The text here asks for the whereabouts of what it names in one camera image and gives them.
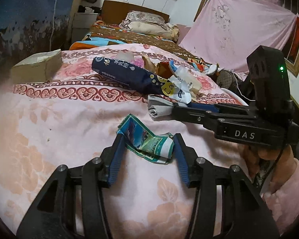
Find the pink fleece sleeve forearm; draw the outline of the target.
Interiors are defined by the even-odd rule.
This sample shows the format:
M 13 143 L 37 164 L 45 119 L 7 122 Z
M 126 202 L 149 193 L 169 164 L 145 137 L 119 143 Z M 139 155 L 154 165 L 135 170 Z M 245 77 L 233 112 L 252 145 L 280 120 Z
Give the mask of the pink fleece sleeve forearm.
M 296 169 L 291 177 L 275 192 L 262 194 L 279 234 L 286 232 L 299 216 L 299 160 L 293 159 Z

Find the right hand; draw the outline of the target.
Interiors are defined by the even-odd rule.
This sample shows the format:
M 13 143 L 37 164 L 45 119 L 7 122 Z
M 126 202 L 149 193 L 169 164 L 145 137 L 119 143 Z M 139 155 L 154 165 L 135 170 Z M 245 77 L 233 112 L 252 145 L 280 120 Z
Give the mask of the right hand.
M 285 146 L 282 153 L 280 151 L 280 148 L 269 149 L 244 145 L 240 153 L 246 162 L 248 175 L 251 179 L 256 177 L 267 162 L 270 165 L 271 161 L 276 161 L 278 156 L 280 156 L 278 162 L 273 167 L 271 180 L 269 182 L 270 190 L 273 192 L 282 187 L 297 168 L 291 146 Z

